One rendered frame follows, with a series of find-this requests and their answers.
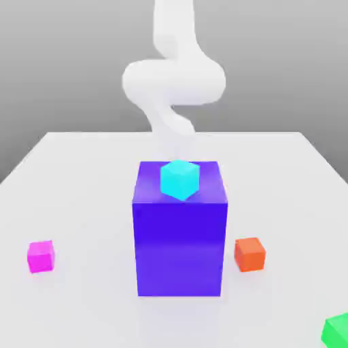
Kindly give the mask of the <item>small magenta cube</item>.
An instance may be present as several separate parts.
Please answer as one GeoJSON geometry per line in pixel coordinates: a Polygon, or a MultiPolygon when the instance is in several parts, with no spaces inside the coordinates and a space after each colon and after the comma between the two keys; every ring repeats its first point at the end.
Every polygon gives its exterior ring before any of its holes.
{"type": "Polygon", "coordinates": [[[52,240],[30,243],[27,251],[27,262],[31,273],[53,271],[55,251],[52,240]]]}

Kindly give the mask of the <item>small green cube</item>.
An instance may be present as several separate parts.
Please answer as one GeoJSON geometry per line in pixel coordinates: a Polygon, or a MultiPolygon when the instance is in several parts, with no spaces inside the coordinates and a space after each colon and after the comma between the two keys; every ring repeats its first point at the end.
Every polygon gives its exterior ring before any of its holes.
{"type": "Polygon", "coordinates": [[[325,320],[321,341],[326,348],[348,348],[348,313],[325,320]]]}

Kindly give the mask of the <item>large purple box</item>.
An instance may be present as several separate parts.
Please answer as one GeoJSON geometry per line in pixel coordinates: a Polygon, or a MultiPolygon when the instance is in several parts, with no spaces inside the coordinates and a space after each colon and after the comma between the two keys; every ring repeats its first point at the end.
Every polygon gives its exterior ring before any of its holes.
{"type": "Polygon", "coordinates": [[[216,162],[200,162],[199,191],[186,201],[160,191],[163,162],[142,161],[133,194],[139,296],[219,296],[228,199],[216,162]]]}

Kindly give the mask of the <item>small cyan cube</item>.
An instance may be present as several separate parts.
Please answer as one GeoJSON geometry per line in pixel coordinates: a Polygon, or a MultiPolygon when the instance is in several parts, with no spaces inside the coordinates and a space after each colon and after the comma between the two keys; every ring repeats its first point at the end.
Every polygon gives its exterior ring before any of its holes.
{"type": "Polygon", "coordinates": [[[185,201],[199,190],[200,171],[198,164],[173,160],[160,168],[160,191],[185,201]]]}

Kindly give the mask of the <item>small orange cube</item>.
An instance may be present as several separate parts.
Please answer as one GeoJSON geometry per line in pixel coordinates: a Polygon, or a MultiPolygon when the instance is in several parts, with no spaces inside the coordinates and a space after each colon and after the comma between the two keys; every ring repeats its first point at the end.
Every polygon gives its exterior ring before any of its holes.
{"type": "Polygon", "coordinates": [[[260,271],[264,268],[266,250],[257,237],[237,239],[234,260],[241,272],[260,271]]]}

